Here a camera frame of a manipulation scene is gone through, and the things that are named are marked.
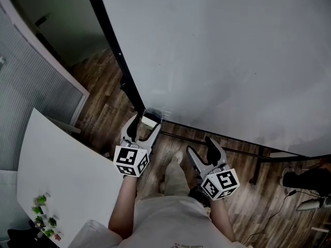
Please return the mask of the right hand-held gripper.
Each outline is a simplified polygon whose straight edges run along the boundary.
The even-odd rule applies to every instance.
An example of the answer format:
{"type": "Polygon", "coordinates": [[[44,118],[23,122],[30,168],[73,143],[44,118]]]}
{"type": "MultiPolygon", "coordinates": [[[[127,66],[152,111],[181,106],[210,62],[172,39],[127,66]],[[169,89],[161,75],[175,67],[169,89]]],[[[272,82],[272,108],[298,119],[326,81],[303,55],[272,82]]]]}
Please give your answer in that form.
{"type": "Polygon", "coordinates": [[[233,194],[239,187],[239,180],[234,168],[227,163],[224,149],[212,138],[206,137],[207,161],[206,165],[196,150],[187,146],[186,153],[193,166],[199,172],[202,182],[199,188],[210,200],[219,200],[233,194]]]}

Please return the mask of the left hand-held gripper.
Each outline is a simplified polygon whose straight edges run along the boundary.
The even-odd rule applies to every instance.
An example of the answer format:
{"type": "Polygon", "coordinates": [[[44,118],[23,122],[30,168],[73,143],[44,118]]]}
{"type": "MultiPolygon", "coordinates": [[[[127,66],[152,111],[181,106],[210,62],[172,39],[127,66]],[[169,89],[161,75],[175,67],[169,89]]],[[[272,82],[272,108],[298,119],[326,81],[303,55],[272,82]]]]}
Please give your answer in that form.
{"type": "Polygon", "coordinates": [[[140,177],[150,163],[149,155],[160,133],[161,124],[158,123],[145,139],[137,138],[140,115],[132,116],[121,129],[120,145],[116,146],[113,164],[118,172],[133,177],[140,177]]]}

